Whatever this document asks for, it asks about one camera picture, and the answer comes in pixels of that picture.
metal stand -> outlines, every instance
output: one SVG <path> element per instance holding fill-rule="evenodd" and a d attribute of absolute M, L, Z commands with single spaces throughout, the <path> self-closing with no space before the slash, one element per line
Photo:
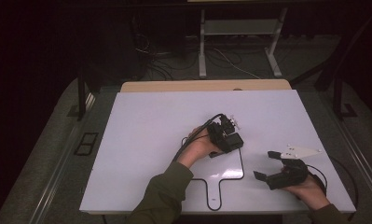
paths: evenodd
<path fill-rule="evenodd" d="M 275 51 L 281 35 L 287 7 L 281 11 L 279 19 L 273 20 L 235 20 L 235 21 L 206 21 L 205 10 L 201 11 L 200 18 L 200 78 L 206 78 L 205 43 L 206 35 L 272 35 L 272 42 L 266 48 L 269 65 L 275 77 L 281 77 L 282 72 L 276 62 L 273 52 Z"/>
<path fill-rule="evenodd" d="M 282 9 L 281 16 L 276 24 L 275 33 L 273 35 L 272 43 L 268 49 L 265 49 L 265 53 L 267 54 L 268 61 L 270 64 L 270 68 L 272 69 L 273 75 L 275 77 L 281 77 L 282 72 L 279 69 L 279 65 L 276 62 L 275 56 L 273 56 L 273 51 L 275 51 L 276 44 L 278 43 L 279 37 L 281 35 L 281 30 L 284 24 L 285 14 L 287 13 L 287 7 Z"/>

person's left hand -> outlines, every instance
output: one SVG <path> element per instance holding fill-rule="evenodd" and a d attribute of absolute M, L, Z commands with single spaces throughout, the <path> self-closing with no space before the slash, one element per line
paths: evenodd
<path fill-rule="evenodd" d="M 180 154 L 177 159 L 178 162 L 190 168 L 195 161 L 202 159 L 211 152 L 222 152 L 215 144 L 210 141 L 207 129 L 204 129 L 197 136 L 195 140 Z"/>

black handheld device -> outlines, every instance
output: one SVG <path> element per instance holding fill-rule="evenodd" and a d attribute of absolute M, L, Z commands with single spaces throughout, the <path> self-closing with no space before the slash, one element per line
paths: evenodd
<path fill-rule="evenodd" d="M 323 193 L 326 194 L 326 186 L 319 176 L 308 171 L 308 165 L 300 159 L 282 159 L 280 152 L 269 151 L 268 157 L 282 161 L 283 169 L 276 175 L 265 175 L 254 171 L 255 179 L 264 181 L 268 184 L 270 189 L 282 189 L 289 186 L 294 186 L 303 183 L 308 175 L 312 176 Z"/>
<path fill-rule="evenodd" d="M 207 126 L 211 142 L 223 151 L 223 153 L 211 153 L 209 155 L 211 158 L 243 147 L 241 136 L 235 133 L 235 121 L 225 115 L 220 117 L 220 121 L 221 124 L 212 122 Z"/>

white object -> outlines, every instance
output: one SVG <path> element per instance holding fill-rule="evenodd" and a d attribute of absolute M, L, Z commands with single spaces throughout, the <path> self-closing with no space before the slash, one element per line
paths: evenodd
<path fill-rule="evenodd" d="M 302 159 L 309 156 L 314 156 L 322 153 L 321 149 L 307 148 L 307 147 L 292 147 L 287 146 L 287 149 L 282 152 L 282 159 Z"/>
<path fill-rule="evenodd" d="M 222 204 L 215 212 L 207 205 L 206 184 L 192 180 L 182 202 L 183 214 L 307 212 L 308 207 L 290 193 L 270 190 L 254 177 L 255 170 L 264 174 L 280 172 L 282 164 L 272 162 L 267 152 L 288 143 L 323 150 L 303 161 L 326 175 L 328 198 L 339 211 L 354 211 L 296 91 L 119 93 L 80 210 L 99 215 L 131 212 L 142 200 L 150 178 L 168 167 L 181 139 L 219 113 L 235 115 L 241 123 L 238 133 L 244 141 L 240 151 L 243 178 L 220 182 Z"/>

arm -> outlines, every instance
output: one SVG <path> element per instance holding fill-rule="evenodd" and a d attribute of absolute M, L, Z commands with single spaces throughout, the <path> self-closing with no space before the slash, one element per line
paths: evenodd
<path fill-rule="evenodd" d="M 207 134 L 205 129 L 197 137 Z M 186 198 L 186 187 L 193 177 L 189 168 L 213 151 L 218 152 L 219 149 L 208 136 L 192 142 L 163 174 L 151 178 L 144 198 L 126 223 L 173 223 L 180 216 L 181 201 Z"/>
<path fill-rule="evenodd" d="M 284 188 L 295 194 L 310 209 L 310 218 L 315 224 L 350 223 L 325 197 L 316 180 L 308 175 L 300 185 Z"/>

